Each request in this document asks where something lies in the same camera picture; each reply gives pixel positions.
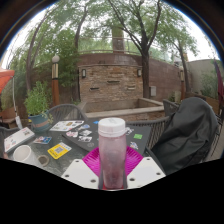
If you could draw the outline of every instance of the flower pot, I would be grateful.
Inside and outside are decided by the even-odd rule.
[[[40,132],[45,131],[49,128],[50,124],[48,122],[48,117],[45,118],[42,114],[35,115],[35,116],[29,116],[30,120],[32,120],[32,125],[34,128],[34,131]]]

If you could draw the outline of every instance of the red object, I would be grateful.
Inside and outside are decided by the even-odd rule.
[[[0,67],[0,94],[2,93],[2,90],[5,88],[8,81],[13,78],[14,74],[14,70],[3,69]]]
[[[108,190],[108,189],[105,187],[104,183],[103,183],[103,189],[102,189],[102,190]]]
[[[129,173],[139,164],[139,162],[143,159],[143,156],[138,153],[136,150],[127,146],[126,160],[125,160],[125,174],[128,176]],[[84,163],[99,177],[100,176],[100,154],[99,147],[93,149],[89,152],[83,159]],[[107,189],[103,183],[102,190],[110,190]]]
[[[218,67],[218,64],[216,62],[216,60],[214,59],[214,65],[215,65],[215,70],[217,73],[217,77],[218,77],[218,97],[219,97],[219,105],[222,104],[223,101],[223,95],[224,95],[224,88],[223,88],[223,81],[222,81],[222,77],[221,77],[221,73]]]

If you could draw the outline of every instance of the magazine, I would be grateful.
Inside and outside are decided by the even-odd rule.
[[[54,125],[50,131],[70,131],[73,128],[83,124],[84,121],[76,120],[76,121],[59,121],[56,125]]]

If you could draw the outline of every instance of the cup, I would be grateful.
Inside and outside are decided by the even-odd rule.
[[[13,153],[13,159],[16,162],[26,163],[43,169],[34,152],[28,145],[21,145]]]

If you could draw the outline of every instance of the card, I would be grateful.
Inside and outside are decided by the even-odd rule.
[[[54,158],[58,159],[61,156],[63,156],[65,153],[70,151],[72,148],[69,147],[68,145],[64,144],[63,142],[55,145],[54,147],[50,148],[48,150],[48,153]]]
[[[126,135],[130,135],[134,131],[134,129],[130,129],[129,127],[126,127],[125,130],[126,130]]]
[[[81,132],[80,135],[87,136],[91,133],[92,133],[92,131],[85,130],[85,131]]]
[[[43,136],[40,136],[39,138],[36,138],[34,140],[34,143],[48,144],[51,139],[52,139],[52,137],[43,137]]]
[[[142,139],[142,135],[135,134],[134,138],[137,138],[137,139]]]
[[[72,124],[72,122],[68,122],[68,124],[66,124],[66,126],[70,126]]]
[[[138,149],[138,146],[135,142],[131,142],[130,147],[133,148],[133,149]]]
[[[66,135],[69,136],[69,137],[76,138],[78,136],[78,132],[69,131],[69,132],[66,133]]]
[[[50,131],[69,131],[81,124],[83,124],[84,121],[77,120],[77,121],[59,121],[57,124],[55,124]]]
[[[92,140],[92,137],[79,136],[80,142],[90,142],[91,140]]]
[[[89,128],[89,127],[90,126],[88,124],[84,124],[84,125],[81,126],[81,128],[83,128],[83,129],[86,129],[86,128]]]

